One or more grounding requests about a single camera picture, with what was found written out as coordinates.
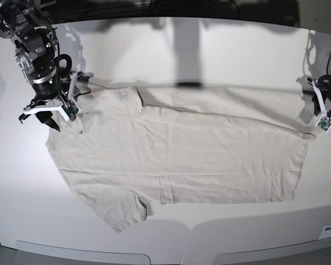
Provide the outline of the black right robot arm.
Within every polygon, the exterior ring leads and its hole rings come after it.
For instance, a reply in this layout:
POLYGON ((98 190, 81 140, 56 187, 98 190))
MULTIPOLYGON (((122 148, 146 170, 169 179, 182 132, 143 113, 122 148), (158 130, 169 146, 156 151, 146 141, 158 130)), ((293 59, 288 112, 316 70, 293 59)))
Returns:
POLYGON ((77 99, 85 94, 77 82, 88 82, 92 73, 72 70, 72 59, 60 52, 50 21, 27 1, 0 1, 0 37, 14 44, 15 60, 35 92, 19 121, 34 115, 56 131, 54 112, 74 121, 81 112, 77 99))

